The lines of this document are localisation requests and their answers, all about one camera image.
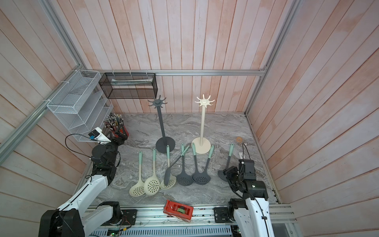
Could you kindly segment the cream utensil rack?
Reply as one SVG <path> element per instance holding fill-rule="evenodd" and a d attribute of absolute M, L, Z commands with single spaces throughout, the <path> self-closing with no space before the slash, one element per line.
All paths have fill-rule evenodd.
<path fill-rule="evenodd" d="M 205 98 L 197 98 L 198 101 L 196 103 L 201 107 L 201 125 L 200 125 L 200 136 L 195 138 L 192 143 L 195 145 L 195 150 L 198 154 L 206 154 L 211 149 L 211 143 L 207 138 L 204 138 L 204 126 L 205 126 L 205 112 L 208 106 L 212 106 L 212 102 L 215 100 L 210 100 L 211 96 Z"/>

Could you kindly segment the aluminium frame rail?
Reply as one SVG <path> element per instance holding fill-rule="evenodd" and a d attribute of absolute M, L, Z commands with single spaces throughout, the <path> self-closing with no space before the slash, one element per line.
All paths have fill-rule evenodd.
<path fill-rule="evenodd" d="M 265 70 L 95 70 L 102 73 L 153 73 L 156 76 L 263 76 Z"/>

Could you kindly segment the small brown round coaster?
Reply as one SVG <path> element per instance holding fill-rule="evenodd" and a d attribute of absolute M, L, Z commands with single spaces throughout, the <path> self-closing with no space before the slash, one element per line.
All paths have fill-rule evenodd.
<path fill-rule="evenodd" d="M 237 137 L 235 140 L 237 143 L 243 143 L 243 138 L 241 137 Z"/>

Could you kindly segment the dark grey utensil rack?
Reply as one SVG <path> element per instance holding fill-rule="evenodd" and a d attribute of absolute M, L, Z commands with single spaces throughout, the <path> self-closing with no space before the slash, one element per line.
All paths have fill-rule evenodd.
<path fill-rule="evenodd" d="M 162 133 L 162 138 L 160 138 L 156 142 L 156 149 L 158 152 L 160 152 L 162 154 L 167 153 L 167 150 L 166 150 L 167 146 L 169 146 L 170 152 L 173 151 L 175 148 L 174 139 L 165 135 L 165 129 L 164 129 L 164 124 L 163 124 L 162 112 L 161 112 L 161 108 L 162 108 L 163 104 L 167 104 L 167 102 L 165 102 L 165 100 L 166 100 L 166 98 L 161 99 L 161 96 L 159 96 L 158 99 L 154 99 L 153 101 L 149 100 L 149 102 L 151 103 L 150 107 L 154 106 L 158 112 L 159 124 L 160 124 L 161 133 Z"/>

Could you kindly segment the cream skimmer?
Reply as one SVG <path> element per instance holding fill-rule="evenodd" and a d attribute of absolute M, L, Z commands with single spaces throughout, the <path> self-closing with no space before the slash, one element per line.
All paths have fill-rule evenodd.
<path fill-rule="evenodd" d="M 139 151 L 139 180 L 129 190 L 129 194 L 132 197 L 138 197 L 145 193 L 144 191 L 145 183 L 142 181 L 142 158 L 143 158 L 142 151 Z"/>
<path fill-rule="evenodd" d="M 160 190 L 160 181 L 156 174 L 156 149 L 153 149 L 153 175 L 144 184 L 144 191 L 148 196 L 154 196 Z"/>
<path fill-rule="evenodd" d="M 166 154 L 167 154 L 167 164 L 168 164 L 168 167 L 170 166 L 170 146 L 167 145 L 166 146 Z M 174 177 L 173 175 L 170 177 L 170 180 L 169 180 L 169 184 L 168 186 L 165 186 L 163 181 L 161 182 L 160 184 L 160 188 L 163 189 L 163 190 L 167 190 L 167 189 L 170 189 L 171 187 L 173 187 L 176 183 L 176 177 Z"/>

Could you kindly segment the cream skimmer far left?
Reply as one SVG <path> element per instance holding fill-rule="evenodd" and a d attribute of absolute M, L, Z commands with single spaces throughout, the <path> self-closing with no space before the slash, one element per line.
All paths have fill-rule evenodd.
<path fill-rule="evenodd" d="M 144 191 L 145 183 L 142 181 L 142 158 L 143 158 L 142 151 L 139 151 L 139 180 L 129 190 L 129 194 L 132 197 L 138 197 L 145 193 Z"/>

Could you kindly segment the red pencil cup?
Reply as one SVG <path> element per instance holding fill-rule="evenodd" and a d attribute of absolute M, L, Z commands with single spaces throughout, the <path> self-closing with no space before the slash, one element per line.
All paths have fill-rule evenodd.
<path fill-rule="evenodd" d="M 113 137 L 122 138 L 124 140 L 128 139 L 129 133 L 124 126 L 124 120 L 120 114 L 110 113 L 106 117 L 104 125 L 105 128 L 111 131 Z"/>

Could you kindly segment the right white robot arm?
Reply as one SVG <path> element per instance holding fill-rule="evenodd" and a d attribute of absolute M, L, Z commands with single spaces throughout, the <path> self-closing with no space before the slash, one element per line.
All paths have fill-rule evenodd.
<path fill-rule="evenodd" d="M 242 237 L 273 237 L 265 183 L 256 179 L 255 168 L 232 166 L 223 170 L 231 190 L 242 194 L 228 202 L 228 215 Z"/>

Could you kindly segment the grey solid spoon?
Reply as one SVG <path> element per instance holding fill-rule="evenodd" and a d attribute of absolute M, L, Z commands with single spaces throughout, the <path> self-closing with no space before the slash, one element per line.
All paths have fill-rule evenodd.
<path fill-rule="evenodd" d="M 163 181 L 163 183 L 164 183 L 164 185 L 165 186 L 168 186 L 168 184 L 169 184 L 169 180 L 170 180 L 170 177 L 172 176 L 171 175 L 171 167 L 186 153 L 186 151 L 188 150 L 188 148 L 189 148 L 190 146 L 187 146 L 183 151 L 182 151 L 182 153 L 179 155 L 179 157 L 177 158 L 177 160 L 172 164 L 172 165 L 170 165 L 168 168 L 167 168 L 167 170 L 166 170 L 166 172 L 165 172 L 165 175 L 164 175 L 164 181 Z"/>

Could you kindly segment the black mesh wall basket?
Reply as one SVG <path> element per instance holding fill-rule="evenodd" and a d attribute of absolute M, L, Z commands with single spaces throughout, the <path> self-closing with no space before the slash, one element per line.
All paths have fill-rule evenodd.
<path fill-rule="evenodd" d="M 155 99 L 158 93 L 154 73 L 104 73 L 99 85 L 108 99 Z"/>

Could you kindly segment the grey skimmer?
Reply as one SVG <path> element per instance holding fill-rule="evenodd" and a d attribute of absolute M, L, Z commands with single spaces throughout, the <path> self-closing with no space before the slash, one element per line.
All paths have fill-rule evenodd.
<path fill-rule="evenodd" d="M 180 185 L 183 185 L 183 186 L 189 186 L 193 183 L 193 179 L 191 176 L 189 176 L 188 174 L 186 174 L 185 172 L 185 157 L 184 157 L 184 154 L 186 152 L 185 150 L 185 146 L 184 144 L 181 144 L 181 150 L 182 150 L 182 172 L 177 175 L 177 182 L 180 184 Z"/>
<path fill-rule="evenodd" d="M 218 177 L 221 180 L 225 181 L 225 182 L 227 182 L 227 177 L 224 174 L 224 170 L 229 168 L 230 160 L 231 160 L 231 157 L 232 157 L 232 154 L 233 154 L 233 150 L 234 150 L 234 144 L 231 144 L 230 145 L 230 150 L 229 150 L 229 155 L 228 155 L 228 160 L 227 160 L 226 167 L 224 169 L 218 170 Z"/>
<path fill-rule="evenodd" d="M 198 171 L 198 168 L 197 168 L 197 158 L 196 158 L 195 144 L 192 143 L 191 147 L 192 147 L 192 151 L 193 151 L 194 165 L 195 165 L 195 173 L 192 175 L 192 179 L 193 179 L 193 181 L 196 184 L 205 185 L 205 184 L 207 184 L 211 180 L 211 177 L 207 174 L 207 169 L 208 169 L 208 165 L 210 163 L 210 158 L 211 158 L 210 156 L 211 156 L 211 154 L 208 157 L 208 160 L 207 160 L 204 172 L 200 173 Z"/>

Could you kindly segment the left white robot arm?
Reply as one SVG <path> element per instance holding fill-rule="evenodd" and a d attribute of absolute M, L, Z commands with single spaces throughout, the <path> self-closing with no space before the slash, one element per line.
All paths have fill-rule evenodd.
<path fill-rule="evenodd" d="M 100 128 L 91 131 L 88 138 L 99 144 L 90 157 L 93 162 L 88 181 L 69 200 L 55 210 L 46 211 L 40 220 L 40 237 L 88 237 L 104 223 L 120 225 L 124 216 L 117 201 L 104 201 L 89 214 L 86 210 L 97 196 L 113 181 L 121 161 L 118 148 L 129 134 L 121 128 L 111 138 Z"/>

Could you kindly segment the red tape dispenser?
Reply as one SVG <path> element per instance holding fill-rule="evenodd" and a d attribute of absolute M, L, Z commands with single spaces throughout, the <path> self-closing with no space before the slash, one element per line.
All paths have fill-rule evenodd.
<path fill-rule="evenodd" d="M 194 208 L 185 204 L 167 200 L 163 213 L 181 219 L 186 222 L 191 222 Z"/>

